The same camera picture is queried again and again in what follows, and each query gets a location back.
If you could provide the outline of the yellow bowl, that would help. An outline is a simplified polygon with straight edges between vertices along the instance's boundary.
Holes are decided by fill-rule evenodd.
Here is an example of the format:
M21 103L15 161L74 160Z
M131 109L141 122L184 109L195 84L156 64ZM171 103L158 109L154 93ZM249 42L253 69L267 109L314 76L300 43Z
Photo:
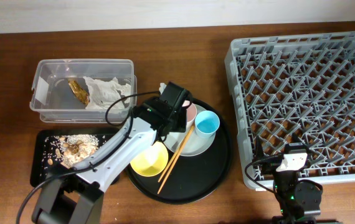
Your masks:
M153 177L160 174L169 160L168 150L161 142L155 142L152 146L137 155L131 162L131 168L143 177Z

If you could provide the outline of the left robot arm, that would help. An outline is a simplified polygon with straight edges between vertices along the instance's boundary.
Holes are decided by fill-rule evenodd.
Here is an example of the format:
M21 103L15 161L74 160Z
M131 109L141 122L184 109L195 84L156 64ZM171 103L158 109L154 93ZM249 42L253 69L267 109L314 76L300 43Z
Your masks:
M40 192L33 223L99 223L107 188L130 162L170 132L186 130L188 90L169 82L151 96L130 109L123 127L93 155L50 172L30 192Z

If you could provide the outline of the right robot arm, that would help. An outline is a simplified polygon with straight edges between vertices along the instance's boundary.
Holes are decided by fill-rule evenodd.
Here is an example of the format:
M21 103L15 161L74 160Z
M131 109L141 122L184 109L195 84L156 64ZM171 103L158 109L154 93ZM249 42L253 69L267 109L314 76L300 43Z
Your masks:
M321 184L298 178L305 168L310 150L302 142L289 143L272 167L273 191L280 205L281 215L272 223L316 223L321 213L323 193Z

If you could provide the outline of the clear plastic bin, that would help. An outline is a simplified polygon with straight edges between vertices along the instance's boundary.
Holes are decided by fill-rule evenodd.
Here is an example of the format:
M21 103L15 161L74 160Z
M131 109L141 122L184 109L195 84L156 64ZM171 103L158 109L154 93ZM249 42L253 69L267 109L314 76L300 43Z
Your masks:
M134 64L129 59L68 58L47 59L38 63L32 83L32 111L48 123L105 123L107 109L87 110L72 93L68 79L74 79L87 91L84 77L129 83L131 94L137 92Z

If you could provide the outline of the gold snack wrapper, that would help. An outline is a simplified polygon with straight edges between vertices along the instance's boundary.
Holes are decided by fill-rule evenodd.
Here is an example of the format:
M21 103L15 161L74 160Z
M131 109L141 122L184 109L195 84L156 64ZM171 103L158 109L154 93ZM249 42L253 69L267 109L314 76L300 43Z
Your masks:
M74 96L83 104L88 105L90 102L89 94L84 90L76 80L68 79L69 87L74 94Z

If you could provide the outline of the pink cup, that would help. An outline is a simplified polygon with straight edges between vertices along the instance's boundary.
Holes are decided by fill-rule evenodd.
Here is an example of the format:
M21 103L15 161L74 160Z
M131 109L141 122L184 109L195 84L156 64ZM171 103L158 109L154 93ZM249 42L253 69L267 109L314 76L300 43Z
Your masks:
M197 108L189 100L185 100L182 107L186 109L186 129L189 129L196 118Z

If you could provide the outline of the white napkin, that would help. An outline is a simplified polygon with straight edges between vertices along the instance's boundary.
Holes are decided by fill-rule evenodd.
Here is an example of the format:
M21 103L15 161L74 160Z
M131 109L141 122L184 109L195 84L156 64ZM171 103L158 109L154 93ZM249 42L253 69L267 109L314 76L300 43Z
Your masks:
M84 80L89 94L87 110L107 109L111 104L131 93L131 85L120 84L116 77L107 82L90 77L84 77Z

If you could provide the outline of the food scraps pile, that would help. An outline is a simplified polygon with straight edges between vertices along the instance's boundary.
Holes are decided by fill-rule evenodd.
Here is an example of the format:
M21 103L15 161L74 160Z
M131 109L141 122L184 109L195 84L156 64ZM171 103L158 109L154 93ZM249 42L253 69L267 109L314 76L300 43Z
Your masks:
M75 134L45 137L41 162L45 167L61 164L66 168L92 156L105 143L105 136L91 134Z

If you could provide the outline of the wooden chopstick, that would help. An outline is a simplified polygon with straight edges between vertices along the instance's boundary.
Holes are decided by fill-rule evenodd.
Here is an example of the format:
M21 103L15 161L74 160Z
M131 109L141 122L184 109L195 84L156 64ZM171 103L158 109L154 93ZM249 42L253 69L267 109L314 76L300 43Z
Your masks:
M159 186L159 189L158 189L158 191L157 191L157 194L160 194L160 193L161 193L161 191L162 191L162 189L163 189L163 187L164 187L164 185L165 185L167 179L164 179L164 180L161 181L161 185Z
M168 175L171 173L172 168L176 164L176 161L177 161L178 157L180 156L181 151L186 146L193 131L194 131L194 125L192 124L189 129L189 132L185 135L185 137L182 140L182 142L180 143L178 149L174 152L172 158L169 160L168 164L166 165L166 168L163 171L163 173L161 174L161 177L158 179L158 182L161 182L162 180L167 179Z

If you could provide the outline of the black rectangular tray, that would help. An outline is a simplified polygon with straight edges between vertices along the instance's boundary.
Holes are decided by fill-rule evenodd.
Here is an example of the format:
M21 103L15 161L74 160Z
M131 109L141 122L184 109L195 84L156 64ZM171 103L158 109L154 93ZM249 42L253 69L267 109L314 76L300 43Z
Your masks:
M40 131L35 140L31 185L36 187L45 180L52 167L64 161L67 143L73 144L80 140L101 147L117 132L117 128L48 129Z

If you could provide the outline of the grey dishwasher rack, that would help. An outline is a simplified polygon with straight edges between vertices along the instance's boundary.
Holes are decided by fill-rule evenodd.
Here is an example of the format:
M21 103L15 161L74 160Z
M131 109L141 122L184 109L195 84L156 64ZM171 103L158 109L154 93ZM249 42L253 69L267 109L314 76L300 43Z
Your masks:
M311 151L300 178L355 182L355 31L235 39L224 63L248 188L273 183L250 166L255 140L272 156L293 134Z

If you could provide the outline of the round black tray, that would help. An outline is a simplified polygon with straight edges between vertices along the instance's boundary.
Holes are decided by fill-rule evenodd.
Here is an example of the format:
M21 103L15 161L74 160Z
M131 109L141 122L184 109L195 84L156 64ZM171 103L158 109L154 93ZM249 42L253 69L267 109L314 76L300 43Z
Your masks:
M179 156L161 191L158 175L143 177L128 166L126 173L132 184L147 197L169 204L195 202L211 194L227 177L234 150L230 131L222 116L219 119L210 147L197 156Z

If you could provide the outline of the blue cup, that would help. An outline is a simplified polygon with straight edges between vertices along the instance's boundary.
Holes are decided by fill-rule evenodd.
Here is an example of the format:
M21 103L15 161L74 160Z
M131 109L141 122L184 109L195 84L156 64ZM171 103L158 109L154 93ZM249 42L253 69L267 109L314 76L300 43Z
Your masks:
M201 111L195 118L196 134L203 139L210 138L220 127L220 119L213 111Z

